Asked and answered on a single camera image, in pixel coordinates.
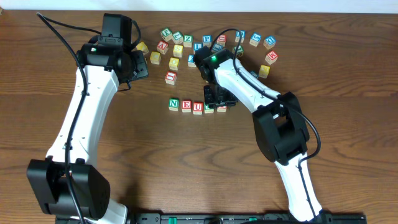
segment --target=toy block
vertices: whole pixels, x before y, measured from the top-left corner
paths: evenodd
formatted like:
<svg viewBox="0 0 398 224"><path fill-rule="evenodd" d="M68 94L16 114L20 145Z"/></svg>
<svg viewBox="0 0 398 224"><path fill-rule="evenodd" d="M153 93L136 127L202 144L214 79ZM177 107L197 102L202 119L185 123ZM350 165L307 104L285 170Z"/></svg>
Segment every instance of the toy block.
<svg viewBox="0 0 398 224"><path fill-rule="evenodd" d="M215 53L219 52L222 49L223 49L223 46L221 44L214 44L211 52L213 52L215 54Z"/></svg>
<svg viewBox="0 0 398 224"><path fill-rule="evenodd" d="M269 52L266 56L266 61L270 65L272 65L274 62L276 62L277 59L278 59L278 55L273 50L271 50L271 52Z"/></svg>
<svg viewBox="0 0 398 224"><path fill-rule="evenodd" d="M173 55L174 57L182 57L182 52L184 51L184 47L182 45L174 45Z"/></svg>
<svg viewBox="0 0 398 224"><path fill-rule="evenodd" d="M150 53L150 58L149 59L150 59L151 63L154 63L156 65L160 65L161 57L160 57L160 53L159 52Z"/></svg>
<svg viewBox="0 0 398 224"><path fill-rule="evenodd" d="M245 31L245 30L241 30L241 32L242 32L242 40L241 40L241 43L243 43L244 37L246 36L246 31ZM236 31L235 42L239 42L239 32L238 32L238 31Z"/></svg>
<svg viewBox="0 0 398 224"><path fill-rule="evenodd" d="M220 35L217 38L217 44L220 44L221 46L225 47L226 44L226 35Z"/></svg>
<svg viewBox="0 0 398 224"><path fill-rule="evenodd" d="M250 74L254 77L254 78L259 78L259 75L255 72L255 71L251 71Z"/></svg>
<svg viewBox="0 0 398 224"><path fill-rule="evenodd" d="M169 110L178 111L179 101L178 99L171 98L169 100Z"/></svg>
<svg viewBox="0 0 398 224"><path fill-rule="evenodd" d="M233 47L232 53L235 54L235 50L236 50L236 47ZM238 49L238 52L236 53L236 57L238 58L238 57L242 57L242 56L243 56L243 47L239 45L239 49Z"/></svg>
<svg viewBox="0 0 398 224"><path fill-rule="evenodd" d="M169 50L169 44L164 41L160 41L157 44L156 49L158 52L160 52L162 54L166 54L166 52Z"/></svg>
<svg viewBox="0 0 398 224"><path fill-rule="evenodd" d="M193 55L188 56L188 66L193 68L197 67L197 65L195 65L195 62L193 62Z"/></svg>
<svg viewBox="0 0 398 224"><path fill-rule="evenodd" d="M190 100L183 100L181 102L181 109L182 112L189 112L191 113L191 109L192 109L192 102Z"/></svg>
<svg viewBox="0 0 398 224"><path fill-rule="evenodd" d="M209 105L205 105L205 113L214 113L214 108L210 108Z"/></svg>
<svg viewBox="0 0 398 224"><path fill-rule="evenodd" d="M265 38L264 40L264 46L266 47L267 50L273 48L273 46L275 46L276 44L276 40L273 36L269 36L267 38Z"/></svg>
<svg viewBox="0 0 398 224"><path fill-rule="evenodd" d="M267 65L261 65L260 72L259 72L258 76L260 76L261 78L267 78L269 69L270 68Z"/></svg>
<svg viewBox="0 0 398 224"><path fill-rule="evenodd" d="M217 112L226 112L226 106L217 107Z"/></svg>
<svg viewBox="0 0 398 224"><path fill-rule="evenodd" d="M193 103L193 114L202 114L203 103L194 102Z"/></svg>
<svg viewBox="0 0 398 224"><path fill-rule="evenodd" d="M195 53L197 50L201 49L203 47L202 43L194 43L193 44L193 53Z"/></svg>
<svg viewBox="0 0 398 224"><path fill-rule="evenodd" d="M143 53L144 55L149 53L148 47L147 47L146 44L143 43L143 42L137 44L137 47L136 47L136 48L137 48L137 50L142 51L142 53Z"/></svg>
<svg viewBox="0 0 398 224"><path fill-rule="evenodd" d="M249 44L257 47L257 45L259 45L260 40L261 40L261 35L258 33L253 33L253 35L250 38Z"/></svg>
<svg viewBox="0 0 398 224"><path fill-rule="evenodd" d="M175 44L182 44L184 41L182 33L180 31L177 31L173 34L173 41Z"/></svg>
<svg viewBox="0 0 398 224"><path fill-rule="evenodd" d="M184 35L184 47L192 47L193 36Z"/></svg>
<svg viewBox="0 0 398 224"><path fill-rule="evenodd" d="M175 81L177 81L177 74L175 72L167 72L164 80L167 84L174 85Z"/></svg>
<svg viewBox="0 0 398 224"><path fill-rule="evenodd" d="M178 66L180 65L180 59L178 58L170 58L169 67L171 70L178 70Z"/></svg>
<svg viewBox="0 0 398 224"><path fill-rule="evenodd" d="M203 35L203 46L211 47L211 35Z"/></svg>
<svg viewBox="0 0 398 224"><path fill-rule="evenodd" d="M162 36L162 38L164 39L164 41L169 41L173 38L173 34L172 34L172 30L170 30L169 28L165 28L160 32L160 35Z"/></svg>

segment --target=black cable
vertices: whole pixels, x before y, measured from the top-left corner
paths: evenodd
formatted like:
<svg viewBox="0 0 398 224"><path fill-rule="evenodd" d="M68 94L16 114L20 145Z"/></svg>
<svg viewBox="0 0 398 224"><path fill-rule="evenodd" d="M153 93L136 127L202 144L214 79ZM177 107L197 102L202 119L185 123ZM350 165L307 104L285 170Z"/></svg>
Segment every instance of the black cable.
<svg viewBox="0 0 398 224"><path fill-rule="evenodd" d="M223 32L221 32L220 34L218 34L218 36L214 39L213 43L211 43L210 50L213 48L213 45L214 45L215 42L217 41L218 37L221 36L221 35L223 35L225 32L230 31L230 30L235 30L236 32L238 32L238 33L240 34L240 35L239 35L239 41L238 41L238 44L236 45L236 49L235 49L235 53L234 53L234 57L233 57L233 65L234 65L234 69L236 70L236 73L237 73L247 84L249 84L249 85L250 85L251 87L253 87L256 91L258 91L262 96L265 96L266 98L268 98L268 99L270 99L270 100L272 100L272 101L275 101L276 103L278 103L278 104L284 106L285 108L289 108L289 109L291 109L293 112L295 112L295 113L297 113L298 115L300 115L300 116L305 120L305 122L307 122L307 124L311 127L312 131L313 131L314 134L315 134L315 137L316 137L316 139L317 139L317 148L315 149L315 152L314 152L313 154L309 155L309 156L306 156L306 157L302 158L301 160L298 161L298 164L297 164L297 168L298 168L298 171L300 172L301 180L302 180L302 182L303 182L304 191L305 191L305 194L307 195L307 200L308 200L308 203L310 204L311 212L312 212L312 215L313 215L313 217L314 217L314 219L315 219L315 218L316 218L316 215L315 215L315 211L314 211L314 209L313 209L312 203L311 203L311 199L310 199L310 196L309 196L309 193L308 193L307 185L305 184L305 179L304 179L304 175L303 175L301 163L302 163L303 161L306 161L306 160L308 160L308 159L311 159L311 158L315 157L315 156L319 153L319 151L321 150L321 138L320 138L320 136L319 136L319 133L318 133L318 131L317 131L315 125L313 125L313 123L312 123L303 113L301 113L297 108L295 108L295 106L290 105L290 104L288 104L288 103L285 103L285 102L279 100L278 98L274 98L274 97L268 95L268 94L266 93L265 90L262 90L262 89L258 88L256 85L254 85L253 83L251 83L251 82L240 72L239 68L236 67L236 53L238 52L238 49L239 49L239 46L241 45L241 40L242 40L242 35L241 35L242 32L241 32L239 29L230 28L230 29L226 29L226 30L224 30Z"/></svg>
<svg viewBox="0 0 398 224"><path fill-rule="evenodd" d="M60 26L64 26L64 27L71 28L71 29L90 31L90 32L94 32L94 33L97 33L97 34L101 35L101 32L100 32L100 31L97 31L97 30L93 30L93 29L89 29L89 28L84 28L84 27L71 26L71 25L68 25L68 24L64 24L64 23L62 23L62 22L58 22L58 21L52 20L52 19L50 19L50 18L48 18L48 17L45 17L45 16L43 16L43 15L41 15L41 16L42 16L46 21L53 22L53 23L55 23L55 24L57 24L57 25L60 25Z"/></svg>
<svg viewBox="0 0 398 224"><path fill-rule="evenodd" d="M72 197L73 203L75 204L76 211L78 213L79 219L80 219L81 223L85 223L85 219L83 217L83 213L81 212L79 201L78 201L78 199L76 197L75 190L73 189L72 178L70 177L70 174L69 174L69 171L70 171L69 152L70 152L70 148L71 148L71 141L72 141L73 131L75 130L77 119L79 118L79 114L80 114L81 108L83 107L83 103L84 103L84 100L85 100L86 94L87 94L87 79L86 79L85 72L84 72L83 68L81 67L81 65L79 63L79 60L78 60L76 54L74 53L73 49L69 46L68 42L61 36L60 33L58 33L58 31L56 31L54 29L54 27L51 26L51 24L48 22L48 21L50 21L48 18L44 17L40 13L37 13L37 16L44 22L44 24L48 28L50 28L50 30L61 40L61 42L69 50L69 52L72 55L73 59L75 59L75 62L76 62L77 66L79 68L79 71L81 73L81 78L83 79L83 91L81 92L81 99L80 99L79 105L78 105L78 107L76 109L75 116L73 117L73 121L72 121L72 123L70 125L68 138L67 138L67 141L65 143L65 176L67 177L67 185L68 185L69 193L70 193L70 195Z"/></svg>

